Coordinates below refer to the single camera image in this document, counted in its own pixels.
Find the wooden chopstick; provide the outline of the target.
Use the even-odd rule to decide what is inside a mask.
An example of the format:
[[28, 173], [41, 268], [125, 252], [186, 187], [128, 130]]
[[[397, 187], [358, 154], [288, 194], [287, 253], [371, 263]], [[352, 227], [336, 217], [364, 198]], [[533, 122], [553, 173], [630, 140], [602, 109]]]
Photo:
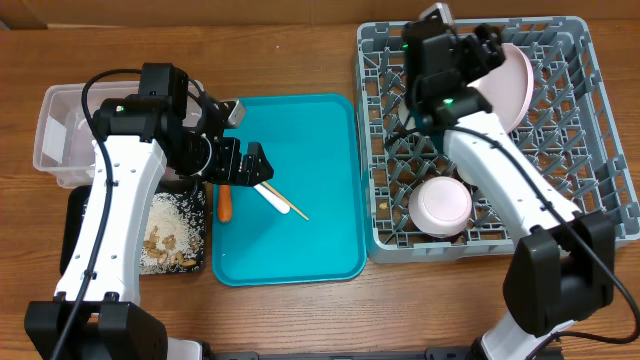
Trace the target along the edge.
[[269, 191], [271, 191], [275, 196], [285, 202], [292, 210], [294, 210], [298, 215], [300, 215], [306, 221], [309, 221], [309, 217], [304, 214], [296, 205], [294, 205], [291, 201], [289, 201], [284, 195], [278, 192], [272, 185], [270, 185], [267, 181], [263, 181], [262, 185], [266, 187]]

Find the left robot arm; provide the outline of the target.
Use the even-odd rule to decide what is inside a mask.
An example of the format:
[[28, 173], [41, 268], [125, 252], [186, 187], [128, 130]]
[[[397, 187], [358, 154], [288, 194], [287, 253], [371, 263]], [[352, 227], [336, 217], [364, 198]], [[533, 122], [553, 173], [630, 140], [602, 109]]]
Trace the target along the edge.
[[169, 63], [147, 63], [138, 74], [136, 93], [85, 111], [95, 169], [79, 236], [53, 298], [31, 302], [24, 319], [45, 359], [211, 358], [207, 343], [170, 337], [140, 305], [154, 194], [168, 169], [244, 187], [274, 174], [259, 143], [229, 135], [246, 114], [239, 100], [211, 97]]

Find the white plastic fork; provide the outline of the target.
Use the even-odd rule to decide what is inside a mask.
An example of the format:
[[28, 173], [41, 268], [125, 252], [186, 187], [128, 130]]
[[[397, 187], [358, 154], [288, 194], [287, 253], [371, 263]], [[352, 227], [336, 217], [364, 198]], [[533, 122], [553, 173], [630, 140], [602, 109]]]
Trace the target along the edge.
[[291, 207], [262, 184], [255, 185], [254, 189], [281, 214], [290, 212]]

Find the large white plate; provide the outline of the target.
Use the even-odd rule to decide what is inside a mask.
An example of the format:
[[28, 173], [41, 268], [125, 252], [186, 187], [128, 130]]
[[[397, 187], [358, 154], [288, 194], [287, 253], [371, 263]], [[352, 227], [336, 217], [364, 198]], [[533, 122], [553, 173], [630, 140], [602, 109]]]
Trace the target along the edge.
[[493, 112], [507, 133], [513, 131], [528, 112], [534, 90], [529, 58], [514, 44], [503, 43], [504, 62], [484, 77], [469, 84], [493, 106]]

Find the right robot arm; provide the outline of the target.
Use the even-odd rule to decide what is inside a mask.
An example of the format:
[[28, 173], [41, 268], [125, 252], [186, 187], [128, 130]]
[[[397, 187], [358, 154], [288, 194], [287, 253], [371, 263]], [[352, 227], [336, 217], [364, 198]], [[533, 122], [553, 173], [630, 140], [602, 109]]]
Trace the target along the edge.
[[507, 313], [472, 359], [532, 359], [574, 323], [611, 304], [615, 229], [558, 193], [504, 131], [472, 81], [503, 64], [500, 31], [459, 37], [432, 13], [402, 30], [406, 101], [417, 132], [465, 169], [515, 243], [503, 283]]

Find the small white plate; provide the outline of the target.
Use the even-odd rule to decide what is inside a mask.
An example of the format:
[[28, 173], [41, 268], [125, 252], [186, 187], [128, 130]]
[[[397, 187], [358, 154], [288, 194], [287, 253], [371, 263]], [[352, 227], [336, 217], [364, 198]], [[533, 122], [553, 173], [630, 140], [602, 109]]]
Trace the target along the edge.
[[405, 100], [402, 100], [398, 105], [398, 116], [405, 130], [413, 130], [415, 128], [414, 117], [407, 107]]

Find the small white cup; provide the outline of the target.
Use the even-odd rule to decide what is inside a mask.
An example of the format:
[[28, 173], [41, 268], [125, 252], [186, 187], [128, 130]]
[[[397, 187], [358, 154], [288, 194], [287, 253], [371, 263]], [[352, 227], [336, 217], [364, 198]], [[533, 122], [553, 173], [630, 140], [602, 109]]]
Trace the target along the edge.
[[456, 170], [457, 173], [459, 175], [459, 177], [467, 184], [469, 184], [470, 186], [475, 186], [476, 183], [473, 180], [473, 178], [471, 177], [471, 175], [459, 164], [456, 165]]

